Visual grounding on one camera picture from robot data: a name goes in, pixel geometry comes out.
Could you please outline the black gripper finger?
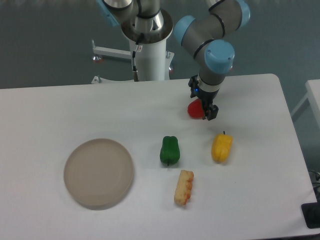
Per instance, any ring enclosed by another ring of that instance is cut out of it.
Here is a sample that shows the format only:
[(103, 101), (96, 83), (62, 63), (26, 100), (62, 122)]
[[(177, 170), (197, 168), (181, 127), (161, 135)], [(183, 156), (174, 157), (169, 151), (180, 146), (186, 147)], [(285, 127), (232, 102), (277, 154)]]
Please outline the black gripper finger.
[(203, 120), (208, 120), (208, 121), (211, 121), (213, 119), (215, 119), (218, 115), (218, 111), (219, 111), (219, 108), (217, 105), (203, 105), (202, 106), (202, 109), (203, 109), (203, 117), (202, 119)]
[(194, 75), (189, 79), (188, 86), (190, 88), (190, 98), (198, 97), (199, 87), (198, 87), (198, 76)]

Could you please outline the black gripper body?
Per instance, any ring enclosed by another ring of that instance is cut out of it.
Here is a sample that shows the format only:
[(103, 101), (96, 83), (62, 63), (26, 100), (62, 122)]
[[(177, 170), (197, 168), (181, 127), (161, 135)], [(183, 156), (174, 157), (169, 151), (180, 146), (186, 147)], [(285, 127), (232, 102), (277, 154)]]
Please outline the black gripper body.
[(213, 104), (214, 98), (217, 96), (219, 90), (214, 92), (206, 92), (197, 86), (194, 90), (195, 95), (201, 100), (202, 104), (205, 106), (210, 106)]

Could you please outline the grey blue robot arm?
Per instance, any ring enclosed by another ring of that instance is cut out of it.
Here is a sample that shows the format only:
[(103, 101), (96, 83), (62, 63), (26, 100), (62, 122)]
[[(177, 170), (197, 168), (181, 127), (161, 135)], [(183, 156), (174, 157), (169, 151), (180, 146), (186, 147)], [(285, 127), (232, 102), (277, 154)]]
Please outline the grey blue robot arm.
[(163, 81), (169, 71), (166, 43), (177, 42), (199, 65), (190, 78), (191, 97), (201, 102), (202, 118), (213, 120), (218, 107), (214, 98), (233, 66), (235, 51), (224, 36), (245, 26), (250, 8), (243, 0), (209, 0), (208, 16), (191, 15), (174, 23), (158, 0), (99, 0), (97, 6), (112, 26), (120, 26), (129, 41), (131, 69), (135, 82)]

